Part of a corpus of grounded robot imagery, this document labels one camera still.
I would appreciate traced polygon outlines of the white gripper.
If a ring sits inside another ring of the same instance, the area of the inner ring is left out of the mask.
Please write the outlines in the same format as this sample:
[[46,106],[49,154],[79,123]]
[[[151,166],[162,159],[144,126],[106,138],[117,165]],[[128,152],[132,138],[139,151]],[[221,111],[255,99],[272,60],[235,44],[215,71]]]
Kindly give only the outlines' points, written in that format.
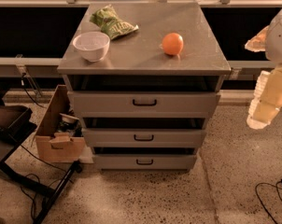
[[[245,49],[252,52],[265,51],[268,26],[264,27],[245,44]],[[282,108],[282,65],[271,72],[262,71],[250,103],[247,125],[259,130],[270,125]]]

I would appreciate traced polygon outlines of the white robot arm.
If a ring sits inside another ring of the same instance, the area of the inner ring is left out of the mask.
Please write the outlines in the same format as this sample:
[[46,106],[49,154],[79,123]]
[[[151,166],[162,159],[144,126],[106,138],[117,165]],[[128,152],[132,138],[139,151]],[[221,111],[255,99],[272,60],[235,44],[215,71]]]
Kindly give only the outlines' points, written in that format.
[[282,108],[282,9],[246,42],[245,49],[264,51],[266,58],[275,63],[271,72],[261,71],[248,109],[247,125],[259,130],[270,125]]

